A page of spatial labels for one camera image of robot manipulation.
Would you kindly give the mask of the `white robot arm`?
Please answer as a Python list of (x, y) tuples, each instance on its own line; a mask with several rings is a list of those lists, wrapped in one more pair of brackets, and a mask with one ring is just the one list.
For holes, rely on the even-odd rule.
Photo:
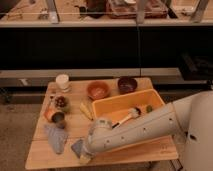
[(213, 171), (213, 91), (200, 92), (160, 107), (143, 118), (115, 129), (98, 119), (83, 142), (81, 157), (187, 132), (184, 171)]

